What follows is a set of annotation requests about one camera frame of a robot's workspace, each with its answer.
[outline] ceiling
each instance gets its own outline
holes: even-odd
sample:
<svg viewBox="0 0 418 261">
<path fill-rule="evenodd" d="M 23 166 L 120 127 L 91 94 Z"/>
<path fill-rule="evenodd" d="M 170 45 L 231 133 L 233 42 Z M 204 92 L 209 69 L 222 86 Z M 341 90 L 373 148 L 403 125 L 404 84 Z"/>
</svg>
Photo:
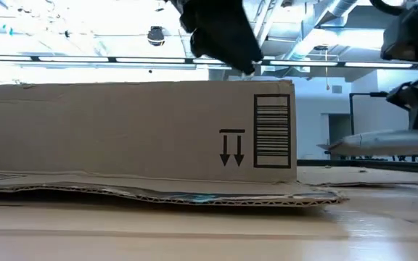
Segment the ceiling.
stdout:
<svg viewBox="0 0 418 261">
<path fill-rule="evenodd" d="M 337 1 L 349 0 L 244 0 L 243 4 L 267 57 L 292 59 L 291 55 L 299 49 L 304 54 L 301 59 L 380 61 L 382 32 L 393 17 L 377 11 L 369 0 L 357 1 L 345 15 L 346 23 L 338 28 L 311 29 L 320 15 Z M 400 4 L 399 0 L 386 2 Z M 181 29 L 180 14 L 170 2 L 101 0 L 92 3 L 87 0 L 0 0 L 0 54 L 193 57 L 190 35 Z M 151 26 L 164 28 L 165 44 L 162 46 L 148 43 Z M 326 44 L 328 51 L 304 50 L 306 41 L 312 41 L 309 47 Z M 236 73 L 230 70 L 225 77 Z M 263 68 L 261 73 L 277 77 L 329 75 L 351 79 L 368 70 L 335 68 L 327 71 L 318 67 L 301 72 L 270 67 Z"/>
</svg>

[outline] cardboard sheet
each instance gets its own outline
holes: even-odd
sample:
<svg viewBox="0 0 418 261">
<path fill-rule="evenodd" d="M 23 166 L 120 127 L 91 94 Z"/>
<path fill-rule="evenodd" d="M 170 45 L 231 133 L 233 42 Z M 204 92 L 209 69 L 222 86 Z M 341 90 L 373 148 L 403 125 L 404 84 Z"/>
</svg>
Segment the cardboard sheet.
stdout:
<svg viewBox="0 0 418 261">
<path fill-rule="evenodd" d="M 298 180 L 311 186 L 416 186 L 418 173 L 365 167 L 298 167 Z"/>
<path fill-rule="evenodd" d="M 0 191 L 304 207 L 289 81 L 0 86 Z"/>
<path fill-rule="evenodd" d="M 347 193 L 325 211 L 0 197 L 0 261 L 418 260 L 417 190 Z"/>
</svg>

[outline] light wood surface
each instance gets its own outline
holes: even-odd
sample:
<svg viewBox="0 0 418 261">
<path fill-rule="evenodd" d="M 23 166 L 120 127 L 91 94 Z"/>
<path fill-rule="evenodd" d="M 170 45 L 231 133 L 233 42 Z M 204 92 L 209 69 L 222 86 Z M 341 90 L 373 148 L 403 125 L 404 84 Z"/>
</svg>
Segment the light wood surface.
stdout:
<svg viewBox="0 0 418 261">
<path fill-rule="evenodd" d="M 418 173 L 383 173 L 418 180 Z M 351 200 L 312 209 L 0 197 L 0 260 L 418 260 L 417 187 L 337 190 Z"/>
</svg>

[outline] black rectangle outline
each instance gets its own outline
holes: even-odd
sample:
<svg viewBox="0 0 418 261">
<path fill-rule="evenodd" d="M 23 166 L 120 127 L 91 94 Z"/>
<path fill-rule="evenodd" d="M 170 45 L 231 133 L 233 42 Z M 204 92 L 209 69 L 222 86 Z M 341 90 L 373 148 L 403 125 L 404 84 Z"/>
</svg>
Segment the black rectangle outline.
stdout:
<svg viewBox="0 0 418 261">
<path fill-rule="evenodd" d="M 246 130 L 243 129 L 220 129 L 219 133 L 245 133 Z"/>
<path fill-rule="evenodd" d="M 258 108 L 258 98 L 280 98 L 280 97 L 285 97 L 287 98 L 287 114 L 290 116 L 291 115 L 291 102 L 290 102 L 290 95 L 289 94 L 254 94 L 254 105 L 253 105 L 253 140 L 254 140 L 254 144 L 253 144 L 253 167 L 255 168 L 271 168 L 271 169 L 290 169 L 291 168 L 291 132 L 289 133 L 289 135 L 287 136 L 287 140 L 288 140 L 288 145 L 287 145 L 287 150 L 288 150 L 288 164 L 287 165 L 259 165 L 258 164 L 258 142 L 256 140 L 256 136 L 258 135 L 258 129 L 257 129 L 257 108 Z M 287 124 L 287 129 L 291 130 L 291 117 L 289 117 L 288 119 L 288 124 Z"/>
</svg>

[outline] exposed pipe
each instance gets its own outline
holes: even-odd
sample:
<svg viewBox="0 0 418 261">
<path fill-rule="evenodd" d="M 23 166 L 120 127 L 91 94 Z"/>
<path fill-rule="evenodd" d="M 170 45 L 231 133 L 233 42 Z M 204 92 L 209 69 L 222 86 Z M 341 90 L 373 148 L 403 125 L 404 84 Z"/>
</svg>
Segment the exposed pipe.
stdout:
<svg viewBox="0 0 418 261">
<path fill-rule="evenodd" d="M 336 54 L 309 54 L 309 56 L 317 56 L 317 57 L 328 57 L 328 58 L 336 58 L 340 60 L 340 56 Z"/>
<path fill-rule="evenodd" d="M 266 19 L 267 12 L 269 11 L 270 4 L 273 0 L 262 0 L 259 4 L 258 13 L 256 14 L 255 25 L 253 28 L 254 36 L 257 38 L 261 31 L 264 20 Z"/>
<path fill-rule="evenodd" d="M 280 38 L 280 37 L 267 37 L 267 41 L 278 41 L 282 43 L 296 43 L 296 40 L 290 40 L 286 38 Z"/>
<path fill-rule="evenodd" d="M 267 35 L 270 32 L 270 29 L 272 28 L 272 25 L 274 24 L 274 13 L 282 8 L 283 0 L 276 0 L 274 3 L 269 5 L 269 13 L 266 15 L 266 19 L 264 21 L 264 26 L 262 27 L 262 31 L 259 33 L 257 39 L 259 46 L 262 47 L 263 43 L 266 41 Z"/>
<path fill-rule="evenodd" d="M 326 23 L 328 25 L 335 25 L 336 28 L 341 28 L 347 21 L 348 14 L 357 5 L 358 0 L 334 0 L 318 17 L 318 21 L 303 40 L 292 48 L 292 51 L 283 56 L 283 59 L 302 60 L 314 49 L 315 46 L 323 44 L 322 35 L 324 31 L 317 27 L 322 27 Z"/>
<path fill-rule="evenodd" d="M 5 1 L 0 0 L 0 6 L 5 8 L 5 9 L 9 9 L 9 7 L 7 6 Z"/>
</svg>

